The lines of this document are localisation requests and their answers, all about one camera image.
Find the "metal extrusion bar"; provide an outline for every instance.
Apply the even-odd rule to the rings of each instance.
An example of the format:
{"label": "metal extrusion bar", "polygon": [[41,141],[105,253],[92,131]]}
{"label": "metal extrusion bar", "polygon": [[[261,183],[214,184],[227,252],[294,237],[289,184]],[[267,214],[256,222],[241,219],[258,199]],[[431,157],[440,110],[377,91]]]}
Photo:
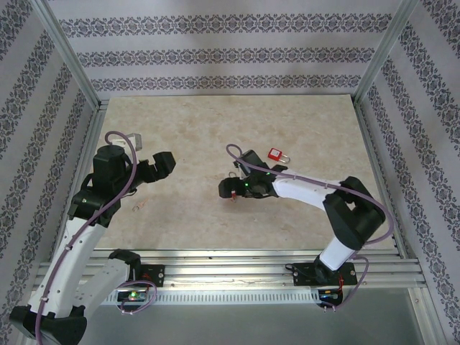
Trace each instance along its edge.
{"label": "metal extrusion bar", "polygon": [[387,59],[393,45],[395,44],[400,33],[404,29],[405,23],[408,21],[410,14],[413,12],[415,6],[418,4],[418,0],[402,0],[393,20],[385,32],[379,47],[375,51],[374,56],[369,63],[369,66],[364,72],[364,75],[359,82],[356,91],[353,94],[353,100],[355,105],[359,105],[363,98],[366,96],[367,91],[372,85],[375,77],[377,76],[380,68]]}
{"label": "metal extrusion bar", "polygon": [[415,317],[425,344],[447,344],[441,322],[427,287],[408,289]]}
{"label": "metal extrusion bar", "polygon": [[[96,250],[88,262],[80,283],[88,281],[105,264],[111,250]],[[276,250],[137,250],[145,264],[165,265],[161,290],[279,290],[292,289],[293,277],[285,269],[292,262],[312,262],[319,251]],[[417,259],[400,259],[391,251],[367,252],[369,272],[363,288],[424,288],[425,278]],[[354,260],[356,274],[365,263]],[[37,287],[49,267],[38,269]]]}
{"label": "metal extrusion bar", "polygon": [[78,85],[80,86],[88,101],[91,102],[92,108],[95,109],[100,103],[96,90],[86,75],[83,66],[73,51],[72,46],[65,36],[59,21],[53,14],[47,0],[30,0],[30,3],[34,7],[34,10],[37,12],[38,17],[52,38],[52,41],[55,43],[55,46],[63,57],[64,62],[69,67],[72,76],[77,80]]}
{"label": "metal extrusion bar", "polygon": [[[93,156],[94,152],[96,151],[96,146],[98,143],[99,134],[101,133],[102,124],[104,122],[104,117],[106,115],[105,111],[98,110],[98,106],[94,110],[93,118],[91,119],[91,123],[89,125],[88,133],[85,138],[85,142],[83,143],[82,154],[80,157],[80,161],[78,162],[77,172],[73,178],[72,187],[70,188],[69,196],[66,202],[66,209],[64,213],[64,217],[61,221],[59,232],[57,233],[57,241],[56,243],[60,243],[64,234],[65,224],[67,222],[68,216],[67,212],[70,208],[70,203],[72,201],[72,197],[77,192],[78,188],[80,187],[83,179],[85,178],[86,174],[89,173],[91,169],[91,165],[93,163]],[[53,254],[56,253],[56,250],[59,246],[56,246],[53,250]]]}
{"label": "metal extrusion bar", "polygon": [[[379,168],[377,154],[372,149],[371,138],[369,136],[369,133],[366,130],[366,126],[364,125],[363,114],[361,112],[361,109],[357,105],[354,105],[354,110],[356,112],[356,117],[358,118],[359,129],[361,129],[364,146],[366,147],[367,155],[369,156],[369,161],[371,163],[372,172],[374,173],[374,179],[377,184],[377,189],[379,190],[380,200],[383,201],[383,204],[385,205],[385,207],[388,208],[388,210],[392,210],[390,197],[388,196],[388,191],[385,186],[385,181],[383,180],[382,172],[380,171],[380,168]],[[396,247],[400,253],[401,258],[404,259],[404,258],[408,258],[409,254],[406,251],[404,241],[403,241],[403,236],[401,235],[401,231],[402,229],[400,229],[398,224],[395,222],[395,230],[393,232],[393,239],[396,242]]]}

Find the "gray floor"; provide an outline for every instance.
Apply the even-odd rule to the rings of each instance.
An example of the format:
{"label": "gray floor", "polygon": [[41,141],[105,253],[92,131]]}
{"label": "gray floor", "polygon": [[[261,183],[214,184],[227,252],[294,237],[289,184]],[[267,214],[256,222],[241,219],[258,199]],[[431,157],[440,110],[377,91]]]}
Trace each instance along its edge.
{"label": "gray floor", "polygon": [[336,313],[316,305],[159,305],[123,316],[101,306],[81,345],[423,344],[404,289],[360,290]]}

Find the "damask pattern wall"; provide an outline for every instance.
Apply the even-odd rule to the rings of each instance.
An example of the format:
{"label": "damask pattern wall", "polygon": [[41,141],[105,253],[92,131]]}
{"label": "damask pattern wall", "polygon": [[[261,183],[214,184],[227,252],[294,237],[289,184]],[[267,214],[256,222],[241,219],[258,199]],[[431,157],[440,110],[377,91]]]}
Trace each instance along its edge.
{"label": "damask pattern wall", "polygon": [[101,99],[352,93],[400,0],[50,0]]}
{"label": "damask pattern wall", "polygon": [[0,344],[50,258],[93,109],[27,0],[0,0]]}
{"label": "damask pattern wall", "polygon": [[460,10],[420,2],[362,104],[405,243],[460,344]]}

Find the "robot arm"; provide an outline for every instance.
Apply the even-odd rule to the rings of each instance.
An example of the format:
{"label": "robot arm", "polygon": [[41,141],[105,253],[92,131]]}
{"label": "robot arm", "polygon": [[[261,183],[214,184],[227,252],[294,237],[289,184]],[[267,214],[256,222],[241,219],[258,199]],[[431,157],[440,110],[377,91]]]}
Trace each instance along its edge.
{"label": "robot arm", "polygon": [[[149,165],[147,160],[137,164],[136,174],[127,193],[136,191],[141,183],[166,178],[173,171],[175,160],[171,152],[160,152],[153,158],[155,164]],[[139,280],[143,270],[147,271],[148,265],[141,264],[138,254],[117,249],[94,277],[79,286],[91,253],[109,227],[113,215],[121,207],[120,200],[90,224],[72,247],[68,246],[82,225],[123,191],[132,175],[132,169],[133,163],[122,147],[106,145],[98,149],[93,159],[93,173],[87,176],[81,190],[73,196],[63,240],[42,284],[26,306],[14,307],[10,314],[11,323],[27,337],[36,338],[35,324],[37,317],[40,317],[43,344],[78,344],[88,319],[107,295],[123,282]],[[64,251],[68,253],[60,262]],[[52,277],[56,266],[59,267],[58,274]],[[45,298],[45,307],[41,315],[38,315],[48,281],[52,282],[50,291]]]}
{"label": "robot arm", "polygon": [[[269,169],[252,150],[242,154],[239,159]],[[364,246],[385,221],[385,214],[373,203],[342,190],[327,188],[327,185],[341,185],[371,197],[357,178],[348,177],[344,181],[322,180],[326,187],[321,187],[303,180],[251,169],[240,162],[234,164],[241,170],[242,178],[222,180],[219,184],[219,195],[222,198],[230,198],[232,194],[245,198],[292,198],[327,213],[335,236],[315,260],[314,279],[317,282],[329,282],[329,278]],[[282,165],[276,165],[272,170],[301,176]]]}

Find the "red padlock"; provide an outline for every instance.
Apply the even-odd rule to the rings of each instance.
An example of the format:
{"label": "red padlock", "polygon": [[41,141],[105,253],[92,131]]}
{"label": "red padlock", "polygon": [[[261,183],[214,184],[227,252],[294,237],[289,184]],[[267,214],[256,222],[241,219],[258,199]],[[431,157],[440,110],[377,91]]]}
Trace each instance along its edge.
{"label": "red padlock", "polygon": [[276,160],[277,162],[281,162],[281,163],[285,163],[285,164],[288,164],[290,162],[290,158],[288,156],[284,155],[280,150],[275,149],[275,148],[272,148],[268,152],[268,157],[271,160]]}

